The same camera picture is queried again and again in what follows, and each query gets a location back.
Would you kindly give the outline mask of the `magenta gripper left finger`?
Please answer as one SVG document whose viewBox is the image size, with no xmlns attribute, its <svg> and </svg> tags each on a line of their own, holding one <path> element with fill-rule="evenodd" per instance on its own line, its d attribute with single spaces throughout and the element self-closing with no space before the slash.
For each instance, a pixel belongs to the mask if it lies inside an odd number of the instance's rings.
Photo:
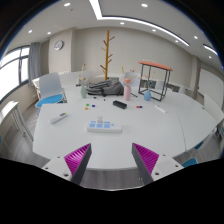
<svg viewBox="0 0 224 224">
<path fill-rule="evenodd" d="M 64 157 L 72 174 L 71 181 L 76 185 L 79 185 L 82 181 L 91 154 L 91 144 L 86 144 Z"/>
</svg>

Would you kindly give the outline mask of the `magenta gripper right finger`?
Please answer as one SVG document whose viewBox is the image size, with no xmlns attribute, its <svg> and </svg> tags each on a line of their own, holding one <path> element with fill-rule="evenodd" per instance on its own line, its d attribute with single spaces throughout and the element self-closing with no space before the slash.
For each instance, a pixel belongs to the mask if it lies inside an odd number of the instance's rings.
<svg viewBox="0 0 224 224">
<path fill-rule="evenodd" d="M 159 159 L 159 155 L 136 143 L 132 144 L 132 155 L 137 164 L 143 183 L 145 185 L 152 183 L 152 171 Z"/>
</svg>

